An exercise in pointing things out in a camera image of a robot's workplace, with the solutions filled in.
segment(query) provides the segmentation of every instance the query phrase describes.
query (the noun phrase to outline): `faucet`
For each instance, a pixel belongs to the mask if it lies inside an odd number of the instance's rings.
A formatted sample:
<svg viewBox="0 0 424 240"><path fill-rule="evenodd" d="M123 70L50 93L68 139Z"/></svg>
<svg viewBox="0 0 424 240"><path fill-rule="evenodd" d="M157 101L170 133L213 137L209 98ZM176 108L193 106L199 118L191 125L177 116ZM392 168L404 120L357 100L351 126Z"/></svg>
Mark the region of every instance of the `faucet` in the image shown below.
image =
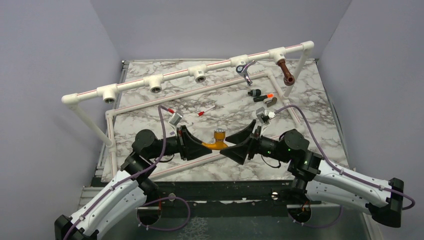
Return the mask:
<svg viewBox="0 0 424 240"><path fill-rule="evenodd" d="M246 64L242 64L242 65L238 65L235 68L235 71L238 73L238 75L242 76L244 78L244 80L246 80L247 85L250 87L253 85L253 81L251 80L251 78L249 77L249 73L248 73L248 67L252 66L253 64L255 64L256 61L253 60L249 63Z"/></svg>

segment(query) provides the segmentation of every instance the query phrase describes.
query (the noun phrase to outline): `gray wall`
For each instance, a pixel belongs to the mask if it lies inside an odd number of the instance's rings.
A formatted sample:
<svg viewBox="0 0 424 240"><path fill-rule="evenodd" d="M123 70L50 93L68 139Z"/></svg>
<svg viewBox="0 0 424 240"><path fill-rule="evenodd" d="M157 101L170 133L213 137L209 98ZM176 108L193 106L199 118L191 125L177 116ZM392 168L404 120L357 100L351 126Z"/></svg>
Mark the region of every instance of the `gray wall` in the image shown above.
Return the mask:
<svg viewBox="0 0 424 240"><path fill-rule="evenodd" d="M423 9L422 0L353 0L318 63L349 164L404 180L417 201L402 228L381 227L387 240L424 235Z"/></svg>
<svg viewBox="0 0 424 240"><path fill-rule="evenodd" d="M0 18L0 238L50 240L101 146L61 97L117 82L121 62L89 1L2 0ZM101 99L82 107L104 122Z"/></svg>
<svg viewBox="0 0 424 240"><path fill-rule="evenodd" d="M91 0L125 60L228 58L312 40L319 58L351 0Z"/></svg>

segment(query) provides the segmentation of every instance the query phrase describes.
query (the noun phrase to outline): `copper faucet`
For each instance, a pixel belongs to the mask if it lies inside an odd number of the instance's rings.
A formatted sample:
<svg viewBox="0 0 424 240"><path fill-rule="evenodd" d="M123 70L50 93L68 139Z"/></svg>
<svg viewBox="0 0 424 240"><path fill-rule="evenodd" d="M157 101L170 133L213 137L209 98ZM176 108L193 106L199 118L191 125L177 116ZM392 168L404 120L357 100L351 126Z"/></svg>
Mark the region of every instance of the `copper faucet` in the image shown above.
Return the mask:
<svg viewBox="0 0 424 240"><path fill-rule="evenodd" d="M289 69L286 66L286 60L281 59L277 62L277 65L281 68L282 74L284 74L284 84L286 86L291 86L295 84L295 77L290 73Z"/></svg>

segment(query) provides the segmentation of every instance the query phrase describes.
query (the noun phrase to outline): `marble surface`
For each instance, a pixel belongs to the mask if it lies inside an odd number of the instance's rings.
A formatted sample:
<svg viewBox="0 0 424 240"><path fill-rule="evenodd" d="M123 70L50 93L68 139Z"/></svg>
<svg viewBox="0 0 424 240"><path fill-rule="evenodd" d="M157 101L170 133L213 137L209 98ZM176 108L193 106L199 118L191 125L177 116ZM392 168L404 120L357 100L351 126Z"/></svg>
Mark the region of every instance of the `marble surface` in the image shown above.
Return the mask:
<svg viewBox="0 0 424 240"><path fill-rule="evenodd" d="M216 61L134 61L129 65L126 81L137 80L153 74L166 74L183 70L190 66L213 62ZM296 60L287 61L287 67L292 73L294 72L296 64ZM259 61L249 68L249 73L257 73L265 69L272 70L279 85L282 86L284 91L285 85L283 83L282 71L272 61ZM122 93L119 108L238 78L233 68L208 72L206 76L207 79L203 83L196 83L193 77L184 77L167 81L162 85L162 92L156 94L150 93L148 88L125 91ZM261 89L263 93L276 94L276 90L267 77L255 79L253 82L254 85L252 87L248 87L245 82L242 82L194 96L165 102L162 105L167 108L182 111L184 113L184 118L181 124L186 125L188 130L195 137L204 142L213 143L213 133L216 128L225 129L226 135L229 136L247 126L252 121L252 113L255 112L256 109L260 107L266 108L265 104L262 102L253 102L252 97L247 95L249 89L258 88ZM306 118L311 124L315 136L328 157L332 161L344 167L348 167L336 124L329 107L316 63L313 59L306 61L289 99L293 104L298 105L303 110ZM216 105L215 109L205 113L201 117L198 116L199 112L213 105ZM269 109L277 110L282 106L283 103L278 99L277 104L271 106ZM168 113L164 113L163 115L166 120L171 116ZM165 124L165 126L167 136L169 137L168 134L172 132L172 128L168 124ZM267 137L279 136L281 133L291 130L294 127L295 124L289 113L284 111L272 120L271 126L266 130L264 135ZM116 117L114 134L117 146L118 166L120 166L125 158L131 153L131 144L136 134L142 129L152 130L158 139L163 137L157 105L119 114ZM310 134L305 132L304 136L310 141L309 149L319 152ZM202 158L207 158L217 153L218 151L213 151L212 154L205 155ZM278 162L274 159L265 158L265 160L270 165L278 165ZM110 160L107 159L105 162L102 181L108 182L112 177L110 173ZM159 163L155 172L183 163L186 163L186 161L181 160L179 154L176 154L171 162ZM292 179L293 176L286 171L287 165L287 163L282 163L281 168L271 168L262 161L261 156L258 154L252 160L246 160L244 165L239 165L231 159L224 158L162 178L161 181Z"/></svg>

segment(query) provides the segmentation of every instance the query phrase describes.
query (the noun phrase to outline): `white pipe elbow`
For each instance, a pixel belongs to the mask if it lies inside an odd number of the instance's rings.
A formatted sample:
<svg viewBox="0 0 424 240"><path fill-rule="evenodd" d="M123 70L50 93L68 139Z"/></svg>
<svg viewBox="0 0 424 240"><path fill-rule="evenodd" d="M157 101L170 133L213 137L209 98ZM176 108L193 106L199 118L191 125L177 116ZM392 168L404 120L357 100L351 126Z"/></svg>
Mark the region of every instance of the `white pipe elbow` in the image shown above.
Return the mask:
<svg viewBox="0 0 424 240"><path fill-rule="evenodd" d="M62 103L66 104L67 106L76 105L79 102L80 101L78 100L78 94L76 93L64 95L62 97Z"/></svg>
<svg viewBox="0 0 424 240"><path fill-rule="evenodd" d="M249 63L249 56L247 56L246 54L240 55L240 56L234 56L234 57L230 57L229 60L231 62L231 67L235 68L239 65L245 65Z"/></svg>
<svg viewBox="0 0 424 240"><path fill-rule="evenodd" d="M208 66L206 64L200 64L196 66L191 66L188 68L188 74L191 77L194 77L196 83L203 83L206 80L206 72L208 71Z"/></svg>
<svg viewBox="0 0 424 240"><path fill-rule="evenodd" d="M103 97L103 102L113 104L117 100L118 84L100 86L96 89L97 96Z"/></svg>
<svg viewBox="0 0 424 240"><path fill-rule="evenodd" d="M164 75L161 74L155 74L151 76L146 76L143 78L144 85L149 86L150 92L157 94L162 91L162 83L165 82Z"/></svg>
<svg viewBox="0 0 424 240"><path fill-rule="evenodd" d="M313 41L305 41L301 43L303 46L303 51L309 53L312 49L314 49L314 42Z"/></svg>
<svg viewBox="0 0 424 240"><path fill-rule="evenodd" d="M278 63L281 59L286 59L284 55L286 55L286 48L285 47L278 47L268 50L270 58L274 61L275 64Z"/></svg>

